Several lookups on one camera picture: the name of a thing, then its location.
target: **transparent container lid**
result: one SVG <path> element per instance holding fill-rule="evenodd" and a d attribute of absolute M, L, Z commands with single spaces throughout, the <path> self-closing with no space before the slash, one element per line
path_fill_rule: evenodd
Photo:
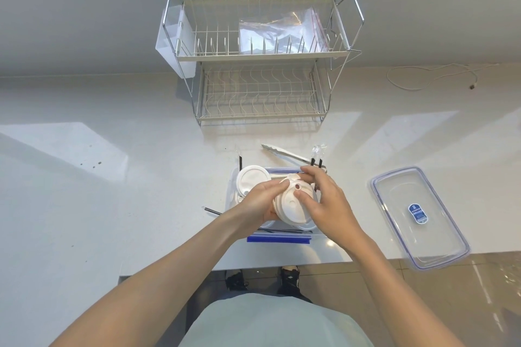
<path fill-rule="evenodd" d="M 385 173 L 371 186 L 417 269 L 446 266 L 468 255 L 467 241 L 421 169 Z"/>

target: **tiled floor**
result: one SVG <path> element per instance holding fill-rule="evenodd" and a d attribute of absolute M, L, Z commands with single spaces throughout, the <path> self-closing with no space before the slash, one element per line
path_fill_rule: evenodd
<path fill-rule="evenodd" d="M 475 254 L 427 272 L 413 271 L 405 261 L 391 262 L 466 346 L 521 346 L 521 252 Z M 307 265 L 300 269 L 305 296 L 315 304 L 353 317 L 376 347 L 393 345 L 355 264 Z M 250 289 L 277 288 L 276 268 L 245 269 L 244 275 Z M 225 291 L 223 280 L 224 272 L 212 272 L 196 294 L 199 303 L 192 305 L 192 318 Z"/>

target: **sticker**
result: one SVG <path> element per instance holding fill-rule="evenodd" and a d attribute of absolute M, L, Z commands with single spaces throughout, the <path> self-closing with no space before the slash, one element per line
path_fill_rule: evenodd
<path fill-rule="evenodd" d="M 417 203 L 413 203 L 409 206 L 409 212 L 413 215 L 414 220 L 419 224 L 424 224 L 429 220 L 420 205 Z"/>

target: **black sneaker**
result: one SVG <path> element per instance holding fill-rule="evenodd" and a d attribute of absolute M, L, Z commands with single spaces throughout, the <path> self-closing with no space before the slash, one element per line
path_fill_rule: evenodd
<path fill-rule="evenodd" d="M 280 268 L 280 279 L 283 289 L 298 289 L 298 277 L 300 270 L 296 266 L 283 266 Z"/>
<path fill-rule="evenodd" d="M 244 275 L 240 269 L 225 271 L 225 283 L 228 291 L 248 291 L 248 283 L 244 281 Z"/>

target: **metal tongs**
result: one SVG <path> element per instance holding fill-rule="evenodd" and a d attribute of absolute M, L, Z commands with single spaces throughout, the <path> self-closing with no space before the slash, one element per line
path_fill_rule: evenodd
<path fill-rule="evenodd" d="M 261 146 L 265 149 L 265 150 L 268 150 L 274 154 L 279 154 L 279 155 L 284 155 L 284 156 L 288 156 L 290 158 L 293 158 L 293 159 L 296 159 L 296 160 L 300 160 L 301 162 L 304 162 L 305 164 L 307 165 L 312 165 L 312 160 L 309 159 L 309 158 L 306 158 L 302 155 L 297 155 L 297 154 L 294 154 L 292 152 L 289 152 L 287 150 L 285 150 L 284 148 L 281 148 L 281 147 L 277 147 L 277 146 L 273 146 L 271 144 L 261 144 Z M 321 165 L 319 166 L 324 172 L 327 173 L 327 167 L 325 165 Z"/>

